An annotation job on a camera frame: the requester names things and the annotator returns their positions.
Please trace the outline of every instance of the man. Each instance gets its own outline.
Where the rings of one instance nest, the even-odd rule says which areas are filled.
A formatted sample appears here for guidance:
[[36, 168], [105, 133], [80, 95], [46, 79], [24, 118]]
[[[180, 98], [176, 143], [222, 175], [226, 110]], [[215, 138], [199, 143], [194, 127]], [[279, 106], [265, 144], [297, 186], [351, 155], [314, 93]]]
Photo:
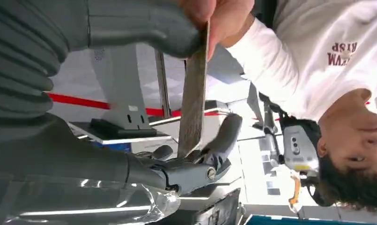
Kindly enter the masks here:
[[377, 0], [279, 0], [273, 30], [248, 15], [253, 3], [181, 5], [198, 25], [210, 18], [209, 58], [220, 42], [260, 92], [319, 123], [323, 195], [377, 210], [377, 115], [365, 107], [377, 97]]

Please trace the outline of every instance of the wooden board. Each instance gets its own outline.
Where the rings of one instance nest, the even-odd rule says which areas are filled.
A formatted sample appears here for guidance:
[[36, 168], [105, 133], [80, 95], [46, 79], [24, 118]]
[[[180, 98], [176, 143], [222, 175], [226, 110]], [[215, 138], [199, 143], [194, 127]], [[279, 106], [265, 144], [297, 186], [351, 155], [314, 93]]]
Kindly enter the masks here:
[[188, 155], [200, 143], [202, 136], [209, 28], [208, 23], [203, 35], [204, 44], [187, 60], [177, 157]]

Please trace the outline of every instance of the human hand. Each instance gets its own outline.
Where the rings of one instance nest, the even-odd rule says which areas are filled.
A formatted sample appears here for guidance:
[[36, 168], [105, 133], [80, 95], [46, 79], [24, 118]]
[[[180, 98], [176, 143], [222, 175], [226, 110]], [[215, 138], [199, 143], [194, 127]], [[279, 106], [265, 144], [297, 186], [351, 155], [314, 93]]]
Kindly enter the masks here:
[[210, 20], [208, 60], [216, 45], [237, 34], [243, 27], [255, 0], [177, 0], [188, 17], [204, 28]]

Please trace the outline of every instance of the transparent plastic cover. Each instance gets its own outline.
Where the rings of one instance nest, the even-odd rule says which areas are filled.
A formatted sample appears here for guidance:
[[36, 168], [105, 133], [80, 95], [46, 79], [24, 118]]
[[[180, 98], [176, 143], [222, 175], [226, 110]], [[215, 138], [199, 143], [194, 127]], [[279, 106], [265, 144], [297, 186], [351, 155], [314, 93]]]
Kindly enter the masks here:
[[144, 224], [179, 206], [174, 192], [145, 184], [0, 174], [0, 224]]

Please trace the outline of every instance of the man's ear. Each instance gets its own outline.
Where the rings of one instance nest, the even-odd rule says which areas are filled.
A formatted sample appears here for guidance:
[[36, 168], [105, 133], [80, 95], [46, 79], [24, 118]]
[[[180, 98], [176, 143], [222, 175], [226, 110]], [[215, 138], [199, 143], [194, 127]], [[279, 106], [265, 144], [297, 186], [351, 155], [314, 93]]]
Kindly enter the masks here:
[[318, 140], [317, 152], [318, 152], [318, 156], [321, 157], [321, 158], [323, 158], [323, 157], [325, 157], [325, 155], [327, 155], [326, 142], [325, 142], [325, 139], [323, 137], [321, 137]]

